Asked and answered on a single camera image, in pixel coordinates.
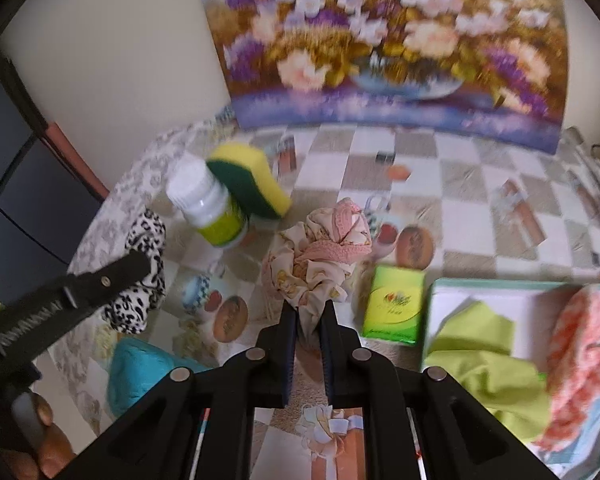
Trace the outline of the person's hand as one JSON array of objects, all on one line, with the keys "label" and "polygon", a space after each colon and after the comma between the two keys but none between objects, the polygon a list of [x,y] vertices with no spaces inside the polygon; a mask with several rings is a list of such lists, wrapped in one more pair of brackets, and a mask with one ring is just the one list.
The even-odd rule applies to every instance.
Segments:
[{"label": "person's hand", "polygon": [[75,457],[66,434],[55,424],[50,404],[37,393],[23,393],[16,400],[17,428],[32,437],[29,451],[1,450],[1,456],[15,479],[53,479]]}]

